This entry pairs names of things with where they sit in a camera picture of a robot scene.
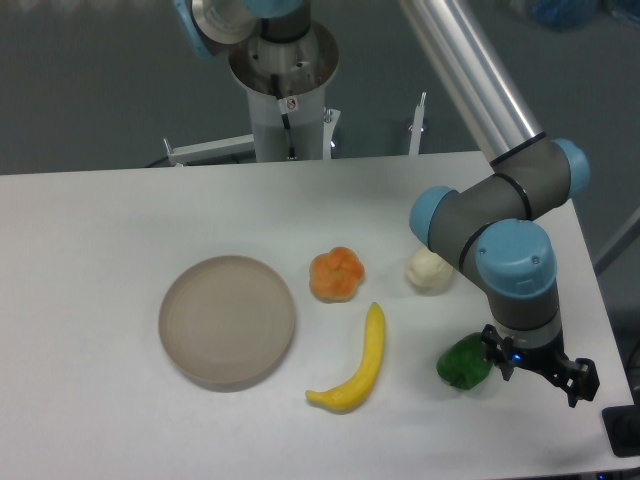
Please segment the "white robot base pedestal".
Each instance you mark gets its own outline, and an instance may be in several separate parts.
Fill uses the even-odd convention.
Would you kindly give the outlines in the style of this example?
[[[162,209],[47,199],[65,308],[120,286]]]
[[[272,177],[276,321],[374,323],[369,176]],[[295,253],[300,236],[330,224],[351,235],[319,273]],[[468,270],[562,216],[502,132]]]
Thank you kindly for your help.
[[[254,37],[231,50],[229,65],[246,92],[257,162],[324,157],[325,90],[338,61],[333,35],[315,21],[293,42]]]

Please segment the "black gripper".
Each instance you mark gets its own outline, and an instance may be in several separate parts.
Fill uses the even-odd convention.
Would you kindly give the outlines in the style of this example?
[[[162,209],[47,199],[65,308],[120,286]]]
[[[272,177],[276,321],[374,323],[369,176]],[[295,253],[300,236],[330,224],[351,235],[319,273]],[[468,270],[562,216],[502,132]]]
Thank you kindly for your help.
[[[534,348],[519,346],[517,338],[502,337],[497,328],[486,324],[480,336],[482,355],[509,381],[515,368],[544,373],[544,377],[567,396],[570,408],[579,401],[591,402],[600,386],[595,362],[588,358],[570,360],[564,351],[560,331],[550,342]]]

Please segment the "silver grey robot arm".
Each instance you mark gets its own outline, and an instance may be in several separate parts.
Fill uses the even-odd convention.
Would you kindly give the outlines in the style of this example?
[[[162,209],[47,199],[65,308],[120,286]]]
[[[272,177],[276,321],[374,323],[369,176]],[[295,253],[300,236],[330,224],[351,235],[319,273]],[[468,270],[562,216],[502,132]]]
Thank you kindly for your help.
[[[319,159],[328,150],[323,109],[305,101],[334,75],[332,35],[307,1],[178,1],[195,51],[227,51],[236,80],[267,101],[253,109],[258,160]],[[401,9],[485,155],[491,175],[456,191],[432,187],[415,201],[413,234],[487,296],[493,322],[483,356],[504,378],[521,368],[562,389],[570,405],[592,400],[595,363],[569,358],[557,263],[537,219],[579,194],[590,178],[584,153],[547,137],[513,86],[465,1],[404,1]]]

